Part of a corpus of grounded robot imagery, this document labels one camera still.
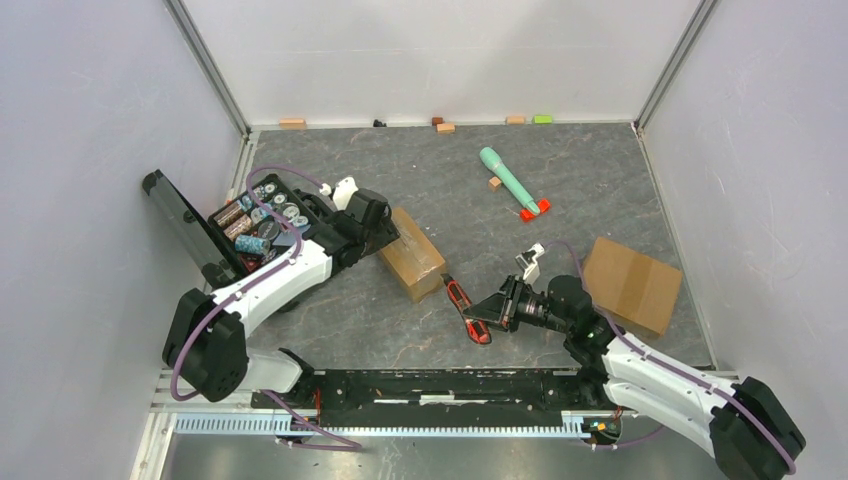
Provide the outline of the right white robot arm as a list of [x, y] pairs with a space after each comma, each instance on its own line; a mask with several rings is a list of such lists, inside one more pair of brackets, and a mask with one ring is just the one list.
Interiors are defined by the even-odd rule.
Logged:
[[611, 401], [653, 419], [699, 446], [729, 479], [797, 471], [806, 440], [766, 383], [715, 376], [648, 347], [602, 315], [577, 277], [557, 276], [537, 293], [511, 275], [463, 313], [502, 331], [528, 324], [564, 334], [584, 373], [577, 392], [585, 405]]

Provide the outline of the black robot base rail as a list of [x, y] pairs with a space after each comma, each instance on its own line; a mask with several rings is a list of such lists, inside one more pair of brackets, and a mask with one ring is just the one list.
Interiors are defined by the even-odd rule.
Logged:
[[564, 411], [613, 412], [574, 369], [315, 371], [282, 400], [322, 427], [553, 427]]

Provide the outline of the brown cardboard express box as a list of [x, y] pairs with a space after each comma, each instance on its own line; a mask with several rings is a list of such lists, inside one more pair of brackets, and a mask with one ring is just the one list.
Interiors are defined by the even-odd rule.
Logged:
[[448, 272], [447, 263], [405, 209], [395, 208], [392, 222], [399, 236], [378, 255], [410, 300], [420, 303], [443, 286], [442, 275]]

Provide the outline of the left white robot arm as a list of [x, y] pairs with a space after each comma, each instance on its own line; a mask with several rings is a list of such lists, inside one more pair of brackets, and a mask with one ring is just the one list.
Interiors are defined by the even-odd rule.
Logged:
[[308, 364], [286, 349], [252, 349], [247, 340], [273, 313], [398, 238], [382, 195], [360, 188], [345, 198], [346, 205], [313, 226], [308, 239], [296, 238], [248, 277], [180, 298], [162, 354], [175, 400], [218, 402], [239, 388], [271, 390], [295, 408], [312, 399]]

